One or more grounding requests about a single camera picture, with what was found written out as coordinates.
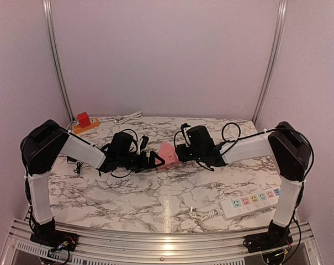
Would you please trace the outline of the red cube socket adapter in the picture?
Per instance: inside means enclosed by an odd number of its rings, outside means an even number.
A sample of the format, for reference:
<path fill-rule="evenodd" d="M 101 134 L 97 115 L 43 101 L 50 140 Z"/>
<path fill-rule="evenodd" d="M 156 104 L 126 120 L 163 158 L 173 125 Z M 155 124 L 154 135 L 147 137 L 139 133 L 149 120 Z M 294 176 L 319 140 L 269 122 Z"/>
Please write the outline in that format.
<path fill-rule="evenodd" d="M 91 120 L 87 112 L 77 114 L 77 120 L 81 128 L 86 128 L 91 125 Z"/>

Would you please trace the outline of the white cube socket adapter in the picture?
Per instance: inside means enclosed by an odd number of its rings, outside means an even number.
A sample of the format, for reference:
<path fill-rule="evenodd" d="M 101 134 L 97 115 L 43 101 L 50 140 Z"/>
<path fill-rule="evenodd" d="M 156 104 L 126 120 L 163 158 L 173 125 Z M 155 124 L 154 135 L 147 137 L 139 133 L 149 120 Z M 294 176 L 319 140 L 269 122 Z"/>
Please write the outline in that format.
<path fill-rule="evenodd" d="M 147 157 L 148 159 L 155 158 L 157 155 L 154 151 L 142 151 L 141 154 Z"/>

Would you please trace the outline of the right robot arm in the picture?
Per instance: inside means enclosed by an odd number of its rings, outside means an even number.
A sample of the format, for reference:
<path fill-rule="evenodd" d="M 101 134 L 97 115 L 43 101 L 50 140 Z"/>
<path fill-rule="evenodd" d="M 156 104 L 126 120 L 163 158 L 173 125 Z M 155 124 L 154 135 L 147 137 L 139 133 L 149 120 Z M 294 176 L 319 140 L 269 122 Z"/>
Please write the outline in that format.
<path fill-rule="evenodd" d="M 281 178 L 278 205 L 268 231 L 245 236 L 243 245 L 249 252 L 268 250 L 292 242 L 289 226 L 304 192 L 304 182 L 314 164 L 310 141 L 283 121 L 276 127 L 234 140 L 215 144 L 207 128 L 183 124 L 180 129 L 185 142 L 174 144 L 181 162 L 194 161 L 209 171 L 238 161 L 270 156 Z"/>

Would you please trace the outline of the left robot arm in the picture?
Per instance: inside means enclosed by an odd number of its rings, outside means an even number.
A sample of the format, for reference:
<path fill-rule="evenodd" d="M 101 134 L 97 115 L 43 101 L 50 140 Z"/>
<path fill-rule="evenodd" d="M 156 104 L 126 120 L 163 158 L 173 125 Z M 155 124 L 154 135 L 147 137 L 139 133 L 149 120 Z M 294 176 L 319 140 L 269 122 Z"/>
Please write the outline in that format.
<path fill-rule="evenodd" d="M 76 235 L 56 228 L 51 211 L 49 179 L 60 157 L 113 174 L 117 169 L 140 173 L 165 165 L 154 151 L 146 151 L 147 136 L 138 142 L 131 134 L 120 131 L 111 142 L 96 146 L 60 126 L 52 119 L 33 129 L 21 142 L 20 152 L 25 168 L 25 192 L 30 205 L 31 240 L 46 246 L 73 244 Z"/>

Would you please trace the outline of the black power adapter with cable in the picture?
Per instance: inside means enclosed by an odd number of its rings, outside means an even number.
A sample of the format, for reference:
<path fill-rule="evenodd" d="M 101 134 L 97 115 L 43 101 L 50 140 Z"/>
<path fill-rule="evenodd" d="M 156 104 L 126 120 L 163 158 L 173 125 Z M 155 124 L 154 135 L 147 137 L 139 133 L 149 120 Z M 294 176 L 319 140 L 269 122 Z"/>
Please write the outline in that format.
<path fill-rule="evenodd" d="M 84 164 L 82 161 L 79 161 L 79 160 L 76 160 L 72 157 L 67 156 L 66 162 L 70 165 L 75 165 L 76 166 L 76 168 L 73 170 L 74 173 L 81 174 L 81 169 L 82 169 L 83 164 Z"/>

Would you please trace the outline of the orange power strip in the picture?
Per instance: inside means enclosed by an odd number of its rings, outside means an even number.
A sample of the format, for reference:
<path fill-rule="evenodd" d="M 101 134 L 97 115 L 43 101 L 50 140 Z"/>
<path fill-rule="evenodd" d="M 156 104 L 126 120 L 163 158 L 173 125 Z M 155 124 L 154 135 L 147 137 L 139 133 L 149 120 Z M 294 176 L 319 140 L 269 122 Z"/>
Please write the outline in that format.
<path fill-rule="evenodd" d="M 94 119 L 91 119 L 91 123 L 85 127 L 81 127 L 80 124 L 77 124 L 77 125 L 74 125 L 72 127 L 72 131 L 74 134 L 80 134 L 80 133 L 83 133 L 85 131 L 88 131 L 88 130 L 91 130 L 91 129 L 94 129 L 96 127 L 98 127 L 100 125 L 100 121 L 98 118 L 94 118 Z"/>

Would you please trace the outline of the pink triangular power strip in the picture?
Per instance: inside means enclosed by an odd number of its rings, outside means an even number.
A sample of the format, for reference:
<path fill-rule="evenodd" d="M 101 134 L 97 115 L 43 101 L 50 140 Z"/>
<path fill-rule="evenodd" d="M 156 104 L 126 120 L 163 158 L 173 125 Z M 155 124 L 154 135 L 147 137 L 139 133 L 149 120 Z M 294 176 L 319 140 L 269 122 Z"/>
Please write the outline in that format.
<path fill-rule="evenodd" d="M 157 169 L 163 169 L 179 164 L 175 148 L 169 143 L 162 143 L 158 155 L 165 161 L 165 163 L 164 165 L 158 166 Z"/>

